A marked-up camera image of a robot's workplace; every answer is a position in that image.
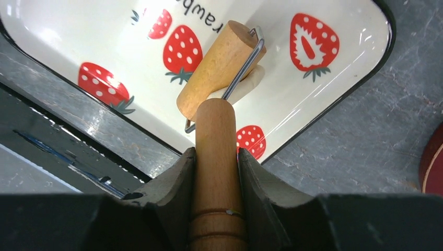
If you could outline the wooden dough roller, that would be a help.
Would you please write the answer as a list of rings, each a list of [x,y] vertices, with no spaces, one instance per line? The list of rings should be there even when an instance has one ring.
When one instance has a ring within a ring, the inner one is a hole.
[[[195,125],[190,250],[248,248],[236,116],[227,99],[265,52],[259,27],[228,21],[177,98],[180,112]]]

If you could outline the beige dough piece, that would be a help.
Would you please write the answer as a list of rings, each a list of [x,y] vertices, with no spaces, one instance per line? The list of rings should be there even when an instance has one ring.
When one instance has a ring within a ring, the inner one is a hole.
[[[238,102],[241,98],[253,91],[260,84],[264,76],[264,67],[261,65],[256,65],[254,69],[238,83],[236,88],[228,97],[227,101],[232,105]]]

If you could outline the white strawberry print tray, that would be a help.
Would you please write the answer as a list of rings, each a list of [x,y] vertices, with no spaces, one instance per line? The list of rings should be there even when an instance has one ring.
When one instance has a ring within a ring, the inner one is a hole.
[[[225,99],[263,162],[384,65],[395,20],[385,1],[1,1],[1,33],[180,152]]]

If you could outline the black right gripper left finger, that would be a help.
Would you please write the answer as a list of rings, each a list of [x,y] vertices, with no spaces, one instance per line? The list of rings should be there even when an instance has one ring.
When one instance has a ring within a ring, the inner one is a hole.
[[[186,250],[196,151],[191,147],[166,171],[123,196],[141,210],[136,240],[153,250]]]

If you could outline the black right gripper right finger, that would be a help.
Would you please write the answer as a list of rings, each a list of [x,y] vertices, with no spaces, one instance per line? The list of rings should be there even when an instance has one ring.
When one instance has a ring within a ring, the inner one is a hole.
[[[331,250],[332,235],[318,198],[268,172],[246,149],[238,167],[249,250]]]

